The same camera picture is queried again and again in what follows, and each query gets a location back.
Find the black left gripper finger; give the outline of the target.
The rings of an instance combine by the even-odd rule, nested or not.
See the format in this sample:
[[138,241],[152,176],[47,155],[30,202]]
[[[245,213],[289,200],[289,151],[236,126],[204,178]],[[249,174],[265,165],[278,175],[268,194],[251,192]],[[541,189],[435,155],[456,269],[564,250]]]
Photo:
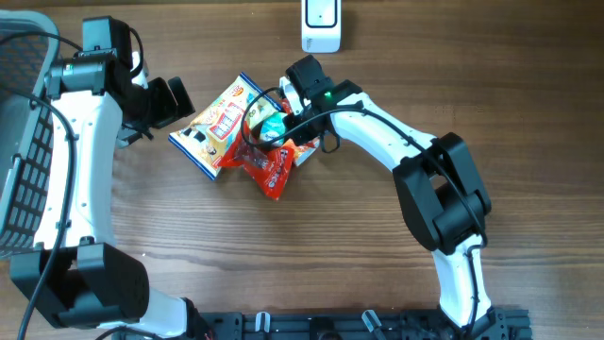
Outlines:
[[177,102],[168,85],[161,77],[148,84],[147,123],[151,128],[164,128],[177,120]]
[[193,102],[179,76],[175,76],[168,80],[168,85],[172,91],[176,101],[176,116],[183,118],[195,112]]

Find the small orange box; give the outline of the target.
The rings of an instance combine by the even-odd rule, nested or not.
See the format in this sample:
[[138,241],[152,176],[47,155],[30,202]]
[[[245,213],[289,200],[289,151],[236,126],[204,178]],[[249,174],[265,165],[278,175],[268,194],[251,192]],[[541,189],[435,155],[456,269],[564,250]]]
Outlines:
[[296,145],[293,140],[287,142],[287,146],[294,151],[294,165],[300,166],[303,164],[320,146],[319,138],[314,138],[311,141]]

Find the red chocolate wafer bar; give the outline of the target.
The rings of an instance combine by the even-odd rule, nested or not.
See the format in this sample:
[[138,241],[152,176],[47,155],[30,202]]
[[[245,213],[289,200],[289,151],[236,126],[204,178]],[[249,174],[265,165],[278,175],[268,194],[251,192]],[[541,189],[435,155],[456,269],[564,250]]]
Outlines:
[[282,98],[280,100],[281,107],[286,114],[293,114],[292,106],[287,98]]

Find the blue yellow snack bag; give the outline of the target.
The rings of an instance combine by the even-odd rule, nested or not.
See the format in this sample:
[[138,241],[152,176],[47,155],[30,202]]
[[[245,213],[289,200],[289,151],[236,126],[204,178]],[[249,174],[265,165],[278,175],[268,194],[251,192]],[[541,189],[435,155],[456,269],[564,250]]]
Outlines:
[[169,141],[209,179],[215,180],[220,163],[241,136],[241,125],[255,128],[281,110],[269,95],[259,97],[261,88],[241,73],[210,105],[185,128],[172,132]]

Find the small teal box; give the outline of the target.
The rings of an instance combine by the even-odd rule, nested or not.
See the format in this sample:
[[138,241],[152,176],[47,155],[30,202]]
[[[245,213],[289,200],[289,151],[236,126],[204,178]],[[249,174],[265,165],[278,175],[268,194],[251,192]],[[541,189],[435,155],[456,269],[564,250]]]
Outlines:
[[260,142],[266,143],[287,132],[283,119],[287,116],[285,112],[275,112],[262,121],[260,127]]

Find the red candy bag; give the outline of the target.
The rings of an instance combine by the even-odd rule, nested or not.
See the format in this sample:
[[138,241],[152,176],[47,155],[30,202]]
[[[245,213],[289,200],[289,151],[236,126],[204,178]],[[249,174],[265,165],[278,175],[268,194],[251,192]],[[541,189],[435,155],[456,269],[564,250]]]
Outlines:
[[269,151],[252,148],[244,142],[239,129],[231,132],[227,140],[229,145],[218,165],[242,167],[266,196],[279,200],[294,165],[294,150],[288,146]]

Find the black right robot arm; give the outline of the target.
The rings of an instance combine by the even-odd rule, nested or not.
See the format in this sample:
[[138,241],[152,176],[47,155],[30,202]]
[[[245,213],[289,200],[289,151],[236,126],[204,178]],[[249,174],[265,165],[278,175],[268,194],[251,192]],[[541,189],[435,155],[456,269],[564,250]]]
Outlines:
[[463,335],[475,335],[492,306],[480,263],[492,202],[465,141],[402,123],[359,85],[334,83],[312,55],[290,66],[279,87],[294,111],[286,125],[296,144],[330,133],[392,173],[403,220],[434,259],[441,311]]

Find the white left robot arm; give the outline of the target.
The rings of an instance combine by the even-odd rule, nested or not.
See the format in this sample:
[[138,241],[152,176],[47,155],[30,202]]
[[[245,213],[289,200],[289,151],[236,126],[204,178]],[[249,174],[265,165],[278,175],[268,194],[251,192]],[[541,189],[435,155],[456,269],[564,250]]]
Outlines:
[[54,328],[103,337],[211,339],[193,303],[150,286],[144,265],[115,245],[114,150],[193,113],[182,81],[149,79],[138,32],[86,19],[72,58],[51,64],[39,104],[53,116],[49,186],[30,251],[9,262],[27,311]]

